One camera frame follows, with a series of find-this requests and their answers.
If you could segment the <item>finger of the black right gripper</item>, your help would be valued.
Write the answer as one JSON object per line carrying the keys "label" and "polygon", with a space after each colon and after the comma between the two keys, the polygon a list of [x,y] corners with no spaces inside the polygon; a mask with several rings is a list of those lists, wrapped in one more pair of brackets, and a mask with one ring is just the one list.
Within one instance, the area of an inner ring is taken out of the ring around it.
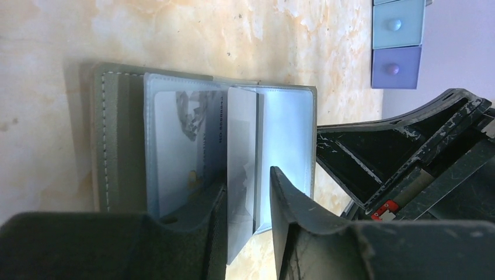
{"label": "finger of the black right gripper", "polygon": [[402,115],[378,121],[320,125],[316,161],[362,208],[372,211],[414,170],[438,177],[483,139],[491,101],[448,89]]}

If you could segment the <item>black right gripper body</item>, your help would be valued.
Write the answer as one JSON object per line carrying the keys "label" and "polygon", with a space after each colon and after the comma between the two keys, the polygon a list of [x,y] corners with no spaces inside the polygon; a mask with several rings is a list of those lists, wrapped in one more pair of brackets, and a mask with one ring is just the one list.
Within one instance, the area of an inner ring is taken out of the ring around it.
{"label": "black right gripper body", "polygon": [[494,109],[480,125],[483,139],[438,177],[416,169],[372,211],[353,199],[342,216],[369,219],[494,219]]}

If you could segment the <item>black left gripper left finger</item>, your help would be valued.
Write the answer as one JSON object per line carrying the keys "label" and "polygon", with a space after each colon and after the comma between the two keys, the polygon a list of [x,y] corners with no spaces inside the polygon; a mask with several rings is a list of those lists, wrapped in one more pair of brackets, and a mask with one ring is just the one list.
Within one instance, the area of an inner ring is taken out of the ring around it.
{"label": "black left gripper left finger", "polygon": [[226,185],[162,219],[26,212],[1,226],[2,279],[224,279]]}

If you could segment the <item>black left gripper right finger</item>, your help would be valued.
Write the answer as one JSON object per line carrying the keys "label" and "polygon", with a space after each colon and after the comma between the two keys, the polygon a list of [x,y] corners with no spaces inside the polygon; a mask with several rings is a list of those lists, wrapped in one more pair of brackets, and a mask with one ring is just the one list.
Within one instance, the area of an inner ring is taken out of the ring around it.
{"label": "black left gripper right finger", "polygon": [[480,220],[350,221],[270,169],[278,279],[493,279],[494,225]]}

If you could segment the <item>grey leather card holder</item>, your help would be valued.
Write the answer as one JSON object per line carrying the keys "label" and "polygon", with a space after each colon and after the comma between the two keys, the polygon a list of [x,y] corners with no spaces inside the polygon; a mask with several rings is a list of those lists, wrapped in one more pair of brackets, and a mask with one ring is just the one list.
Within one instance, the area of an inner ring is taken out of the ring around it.
{"label": "grey leather card holder", "polygon": [[270,168],[313,197],[314,86],[101,63],[93,70],[95,207],[172,213],[220,173],[228,185],[231,263],[269,231]]}

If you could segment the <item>silver VIP card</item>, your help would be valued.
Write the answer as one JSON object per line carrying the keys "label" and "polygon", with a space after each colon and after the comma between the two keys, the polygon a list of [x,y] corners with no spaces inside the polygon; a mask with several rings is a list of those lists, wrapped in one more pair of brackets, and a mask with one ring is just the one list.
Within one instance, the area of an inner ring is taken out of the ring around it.
{"label": "silver VIP card", "polygon": [[226,92],[155,96],[159,214],[184,205],[226,171]]}

